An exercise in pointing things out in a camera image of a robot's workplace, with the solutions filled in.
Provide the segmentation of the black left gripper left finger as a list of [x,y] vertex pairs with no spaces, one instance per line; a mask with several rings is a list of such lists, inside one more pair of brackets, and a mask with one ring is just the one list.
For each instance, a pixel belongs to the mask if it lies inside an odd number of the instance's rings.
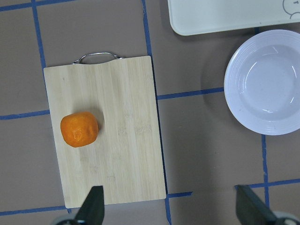
[[79,225],[101,225],[105,217],[103,186],[93,186],[74,220]]

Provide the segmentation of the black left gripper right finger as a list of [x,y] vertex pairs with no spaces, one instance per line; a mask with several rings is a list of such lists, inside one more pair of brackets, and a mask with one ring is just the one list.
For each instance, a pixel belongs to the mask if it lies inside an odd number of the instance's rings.
[[277,217],[248,185],[236,185],[236,216],[241,225],[274,225]]

